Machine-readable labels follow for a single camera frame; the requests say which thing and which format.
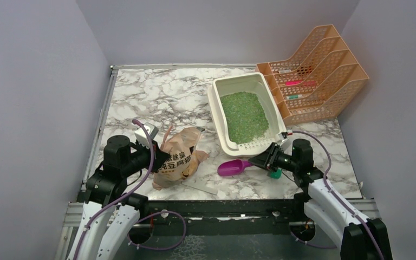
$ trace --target marble pattern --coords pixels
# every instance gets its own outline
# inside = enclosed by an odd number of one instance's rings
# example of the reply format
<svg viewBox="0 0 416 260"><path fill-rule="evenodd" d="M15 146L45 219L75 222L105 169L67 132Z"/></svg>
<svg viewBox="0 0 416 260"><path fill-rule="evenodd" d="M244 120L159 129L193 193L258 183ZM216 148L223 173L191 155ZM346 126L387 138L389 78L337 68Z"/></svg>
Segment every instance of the marble pattern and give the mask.
<svg viewBox="0 0 416 260"><path fill-rule="evenodd" d="M218 165L231 158L220 148L211 120L206 88L216 78L253 71L249 68L120 69L103 130L97 165L102 160L102 150L109 137L123 134L131 140L135 139L133 132L137 127L132 124L135 117L141 122L150 122L159 127L159 134L155 138L158 143L161 143L170 124L174 125L171 134L187 126L199 126L204 127L206 132L197 149L207 152L210 157L186 181L202 183L217 189L217 195L185 185L157 191L152 188L152 175L137 193L144 194L149 199L167 200L292 198L300 189L284 176L272 179L267 176L266 171L255 167L247 168L243 174L232 177L220 177L216 172ZM304 123L288 128L317 136L331 153L333 166L329 179L333 185L346 198L361 197L337 120ZM311 144L315 152L316 166L322 170L326 169L328 160L323 149L314 140L311 140ZM137 177L138 175L134 174L128 181Z"/></svg>

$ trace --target plastic bag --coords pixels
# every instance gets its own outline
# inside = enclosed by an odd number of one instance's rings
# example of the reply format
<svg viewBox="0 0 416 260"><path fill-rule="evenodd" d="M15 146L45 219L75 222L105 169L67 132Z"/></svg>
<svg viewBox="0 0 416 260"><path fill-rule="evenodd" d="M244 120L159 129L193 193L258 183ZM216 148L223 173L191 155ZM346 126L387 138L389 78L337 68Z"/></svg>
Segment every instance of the plastic bag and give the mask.
<svg viewBox="0 0 416 260"><path fill-rule="evenodd" d="M161 150L169 153L170 158L154 174L154 189L179 184L197 171L198 165L209 157L207 153L196 150L201 137L202 132L198 128L188 127L162 143Z"/></svg>

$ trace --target litter box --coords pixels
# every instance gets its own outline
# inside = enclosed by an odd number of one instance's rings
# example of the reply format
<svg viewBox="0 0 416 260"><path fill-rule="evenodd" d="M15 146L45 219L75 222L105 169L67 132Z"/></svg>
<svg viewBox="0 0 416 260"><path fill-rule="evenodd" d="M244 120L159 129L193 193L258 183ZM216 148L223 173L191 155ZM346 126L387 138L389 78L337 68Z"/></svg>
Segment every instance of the litter box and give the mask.
<svg viewBox="0 0 416 260"><path fill-rule="evenodd" d="M269 122L269 129L262 137L244 144L237 144L230 140L227 120L220 100L221 96L238 92L256 94ZM288 138L283 137L282 134L286 132L283 119L261 73L248 73L216 79L213 81L213 85L208 87L207 95L214 127L221 148L227 155L232 157L258 155L264 152L272 142L283 145L287 141Z"/></svg>

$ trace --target green object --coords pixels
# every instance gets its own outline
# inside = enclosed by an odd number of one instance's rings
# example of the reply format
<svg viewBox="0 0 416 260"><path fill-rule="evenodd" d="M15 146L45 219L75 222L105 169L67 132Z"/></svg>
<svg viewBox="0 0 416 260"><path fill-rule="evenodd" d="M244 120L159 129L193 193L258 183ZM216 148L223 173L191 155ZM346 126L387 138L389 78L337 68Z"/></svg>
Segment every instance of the green object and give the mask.
<svg viewBox="0 0 416 260"><path fill-rule="evenodd" d="M269 172L267 174L270 178L279 179L281 177L281 169L278 168L276 172Z"/></svg>
<svg viewBox="0 0 416 260"><path fill-rule="evenodd" d="M220 97L229 130L229 139L245 144L262 137L269 129L259 98L256 94L238 92Z"/></svg>

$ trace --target table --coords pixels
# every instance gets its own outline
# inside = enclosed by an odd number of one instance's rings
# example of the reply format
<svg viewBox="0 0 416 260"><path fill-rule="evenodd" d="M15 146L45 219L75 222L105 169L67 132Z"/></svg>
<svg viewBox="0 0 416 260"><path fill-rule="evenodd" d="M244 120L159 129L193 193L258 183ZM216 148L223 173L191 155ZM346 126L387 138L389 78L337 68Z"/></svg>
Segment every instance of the table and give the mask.
<svg viewBox="0 0 416 260"><path fill-rule="evenodd" d="M220 148L216 131L211 120L206 96L207 87L216 78L253 72L253 68L133 68L120 69L113 90L112 99L103 129L98 165L106 141L113 135L126 135L135 140L137 126L132 119L149 122L160 131L155 138L161 143L165 131L172 124L170 134L184 127L199 126L206 129L197 146L210 157L200 164L198 171L186 181L202 183L218 190L217 195L177 185L157 191L152 187L152 176L136 191L153 200L215 200L215 199L288 199L301 190L282 176L272 179L265 170L247 168L237 176L220 177L217 167L229 158ZM331 154L333 166L329 179L345 198L361 198L361 192L348 156L337 119L287 126L291 130L302 130L317 136ZM294 138L306 136L293 135ZM319 144L311 140L315 165L324 171L328 160ZM137 178L129 177L129 182Z"/></svg>

